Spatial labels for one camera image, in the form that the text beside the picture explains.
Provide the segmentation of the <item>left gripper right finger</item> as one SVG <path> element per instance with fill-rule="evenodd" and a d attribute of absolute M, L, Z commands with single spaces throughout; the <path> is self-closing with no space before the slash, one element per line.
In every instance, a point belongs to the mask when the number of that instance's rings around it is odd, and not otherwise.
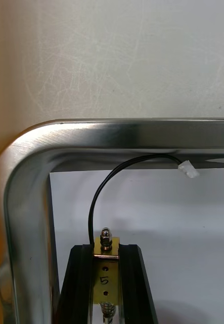
<path fill-rule="evenodd" d="M 158 323 L 142 251 L 119 245 L 119 322 Z"/>

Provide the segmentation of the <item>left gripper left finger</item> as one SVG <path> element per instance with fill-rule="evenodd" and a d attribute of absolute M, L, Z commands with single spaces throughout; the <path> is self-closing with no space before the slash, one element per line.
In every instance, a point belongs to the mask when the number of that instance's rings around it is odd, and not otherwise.
<path fill-rule="evenodd" d="M 93 245 L 71 249 L 55 323 L 92 323 L 93 251 Z"/>

